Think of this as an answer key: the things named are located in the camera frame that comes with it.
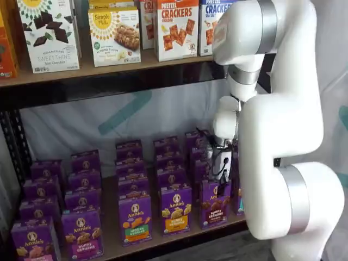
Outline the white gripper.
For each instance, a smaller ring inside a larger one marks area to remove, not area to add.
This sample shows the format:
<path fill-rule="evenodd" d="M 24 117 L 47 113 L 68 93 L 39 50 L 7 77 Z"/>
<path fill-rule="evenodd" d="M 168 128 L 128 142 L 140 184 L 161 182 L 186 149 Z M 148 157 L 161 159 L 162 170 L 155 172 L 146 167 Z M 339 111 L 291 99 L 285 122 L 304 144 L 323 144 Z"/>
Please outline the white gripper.
<path fill-rule="evenodd" d="M 214 154 L 214 179 L 219 181 L 218 196 L 223 196 L 225 188 L 229 185 L 229 174 L 232 163 L 232 151 L 224 148 Z"/>

